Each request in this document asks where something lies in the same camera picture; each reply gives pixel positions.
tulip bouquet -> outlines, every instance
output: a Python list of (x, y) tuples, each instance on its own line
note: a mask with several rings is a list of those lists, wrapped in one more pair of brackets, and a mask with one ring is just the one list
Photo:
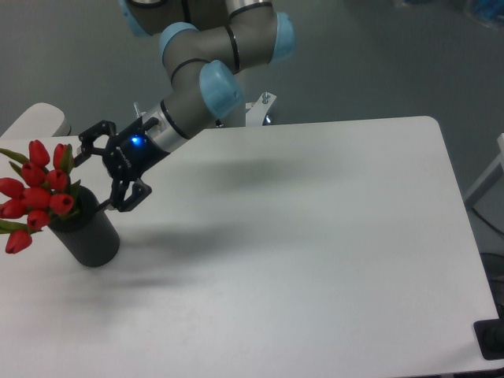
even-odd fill
[[(80, 182), (71, 183), (69, 173), (74, 163), (72, 145), (58, 144), (54, 149), (53, 167), (45, 146), (34, 140), (28, 145), (29, 157), (0, 148), (11, 159), (13, 170), (25, 182), (0, 179), (0, 193), (9, 199), (0, 205), (0, 234), (9, 234), (7, 254), (16, 254), (32, 244), (32, 234), (54, 221), (66, 221), (79, 214), (75, 206)], [(12, 219), (26, 219), (16, 222)]]

blue led light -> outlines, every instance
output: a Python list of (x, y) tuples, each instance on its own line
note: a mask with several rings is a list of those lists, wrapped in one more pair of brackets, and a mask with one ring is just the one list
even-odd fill
[(140, 138), (139, 136), (135, 135), (135, 136), (132, 136), (132, 143), (135, 145), (135, 146), (142, 146), (143, 144), (143, 139)]

robotic arm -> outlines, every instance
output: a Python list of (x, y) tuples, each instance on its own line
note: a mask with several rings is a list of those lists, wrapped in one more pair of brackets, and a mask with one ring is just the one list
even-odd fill
[[(295, 34), (288, 15), (275, 13), (269, 0), (120, 0), (120, 5), (136, 35), (162, 31), (161, 60), (173, 87), (119, 134), (104, 120), (79, 135), (76, 165), (100, 155), (113, 179), (99, 209), (127, 212), (152, 191), (141, 179), (146, 170), (243, 101), (233, 74), (290, 57)], [(94, 147), (102, 135), (109, 136), (106, 147)], [(125, 198), (130, 183), (132, 193)]]

tulip bud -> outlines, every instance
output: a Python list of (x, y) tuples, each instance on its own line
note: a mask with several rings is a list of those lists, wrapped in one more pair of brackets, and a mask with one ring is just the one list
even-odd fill
[(56, 148), (54, 148), (53, 165), (55, 169), (60, 169), (60, 161), (65, 152), (66, 144), (59, 143)]
[(23, 183), (18, 180), (5, 177), (0, 179), (0, 193), (10, 198), (16, 198), (24, 189)]
[(26, 206), (19, 199), (10, 199), (0, 207), (0, 218), (17, 219), (26, 214)]
[(16, 230), (9, 235), (9, 240), (7, 240), (6, 253), (16, 254), (24, 248), (29, 247), (32, 244), (32, 237), (28, 234), (26, 230)]
[(66, 173), (60, 169), (54, 169), (47, 173), (46, 180), (49, 183), (49, 187), (55, 191), (63, 191), (69, 183)]
[(50, 156), (45, 146), (39, 140), (33, 140), (28, 144), (30, 161), (40, 168), (49, 164)]
[(49, 214), (43, 210), (32, 210), (28, 213), (28, 227), (39, 231), (50, 223)]
[(29, 187), (38, 187), (46, 179), (46, 174), (32, 162), (24, 163), (21, 168), (21, 176)]
[(24, 189), (18, 198), (26, 207), (45, 209), (49, 206), (50, 193), (42, 187), (29, 187)]
[(57, 215), (68, 214), (73, 207), (73, 198), (71, 195), (66, 194), (52, 195), (49, 200), (49, 207)]

light blue joint cap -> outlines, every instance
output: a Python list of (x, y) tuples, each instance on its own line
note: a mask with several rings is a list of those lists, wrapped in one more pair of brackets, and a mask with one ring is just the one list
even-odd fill
[(120, 10), (123, 13), (124, 18), (128, 22), (128, 26), (132, 31), (133, 35), (137, 37), (148, 37), (149, 34), (143, 30), (143, 28), (136, 22), (136, 19), (133, 17), (131, 12), (129, 11), (128, 6), (126, 5), (126, 0), (119, 0)]
[(199, 88), (206, 107), (216, 118), (226, 117), (243, 102), (242, 88), (228, 67), (212, 61), (199, 73)]
[(296, 51), (296, 34), (291, 19), (286, 13), (276, 14), (276, 42), (271, 62), (283, 61)]
[(161, 33), (161, 37), (159, 38), (159, 54), (161, 54), (161, 60), (163, 60), (163, 55), (165, 54), (166, 47), (170, 43), (172, 38), (180, 32), (183, 32), (184, 30), (198, 31), (198, 29), (193, 24), (188, 24), (187, 22), (176, 22), (175, 24), (168, 26)]

